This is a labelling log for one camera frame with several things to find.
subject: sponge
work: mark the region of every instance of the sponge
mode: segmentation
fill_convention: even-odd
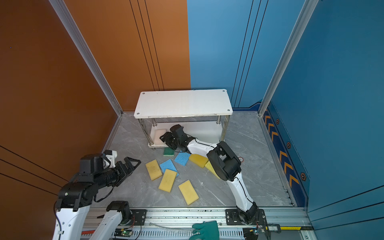
[[[166,172],[164,173],[164,176],[161,180],[159,189],[170,192],[173,186],[173,182],[175,181],[177,172],[166,169]]]
[[[163,163],[160,163],[160,167],[161,167],[161,170],[165,173],[166,169],[169,169],[169,170],[172,170],[172,171],[175,171],[177,172],[177,169],[175,167],[175,165],[173,165],[173,162],[172,160],[168,159],[166,160],[165,162]]]
[[[179,185],[179,189],[181,193],[183,194],[183,197],[185,201],[187,202],[187,205],[190,205],[194,201],[196,201],[199,196],[197,195],[195,189],[193,188],[191,182],[188,180],[182,184]]]
[[[147,167],[149,176],[150,176],[152,181],[163,175],[163,173],[161,173],[159,164],[157,163],[156,159],[153,161],[150,161],[145,166]]]
[[[206,164],[205,164],[205,167],[211,171],[211,173],[213,173],[218,179],[220,179],[220,177],[216,174],[214,168],[212,167],[212,164],[210,161],[208,161]]]
[[[164,148],[164,154],[163,156],[175,156],[175,151],[173,151],[172,149],[170,149],[169,147],[165,147]]]
[[[205,164],[208,162],[208,158],[199,154],[191,154],[191,156],[189,156],[189,160],[196,163],[201,168],[204,168]]]
[[[189,158],[190,154],[187,153],[187,152],[180,152],[176,158],[175,158],[175,162],[185,166],[188,162],[188,158]]]

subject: blue wall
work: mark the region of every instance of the blue wall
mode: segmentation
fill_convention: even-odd
[[[236,108],[260,101],[303,3],[188,0],[191,88],[225,88]]]
[[[348,223],[384,216],[384,187],[369,191],[384,184],[383,12],[383,1],[319,1],[272,98],[309,174],[320,239],[367,223],[382,229],[382,219]]]

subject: orange chevron stripe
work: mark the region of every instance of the orange chevron stripe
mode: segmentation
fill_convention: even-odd
[[[292,187],[292,180],[297,182],[297,184],[300,184],[299,181],[292,175],[289,175],[289,186]]]
[[[280,151],[280,162],[281,162],[281,156],[282,156],[282,155],[288,157],[287,154],[286,154],[285,152]]]
[[[284,172],[285,172],[285,174],[287,174],[287,167],[289,167],[290,169],[293,170],[292,166],[285,162],[284,163]]]
[[[265,116],[265,125],[266,125],[266,119],[267,119],[267,118],[271,119],[270,116]]]
[[[279,135],[277,134],[277,132],[272,131],[272,142],[273,142],[273,136],[274,136],[274,135],[279,136]]]
[[[270,132],[271,127],[274,127],[272,123],[268,123],[268,132]]]

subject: white shelf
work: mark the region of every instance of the white shelf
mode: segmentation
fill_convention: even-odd
[[[141,92],[135,118],[232,115],[225,89]]]
[[[200,141],[209,143],[219,143],[221,137],[222,127],[221,124],[217,124],[215,121],[206,122],[159,122],[156,127],[152,126],[151,138],[155,142],[155,132],[158,129],[166,129],[169,132],[170,128],[174,125],[180,124],[184,127],[184,132],[192,137],[198,138]],[[149,147],[167,147],[167,145],[161,142],[160,145],[152,145]]]

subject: blue sponge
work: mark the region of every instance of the blue sponge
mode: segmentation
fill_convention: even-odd
[[[161,167],[161,170],[163,171],[163,173],[166,172],[166,169],[169,169],[169,170],[177,172],[175,165],[173,165],[173,162],[170,159],[168,159],[165,162],[163,162],[162,164],[160,164],[160,167]]]
[[[189,156],[191,155],[187,152],[180,152],[175,158],[175,162],[185,166],[188,162]]]

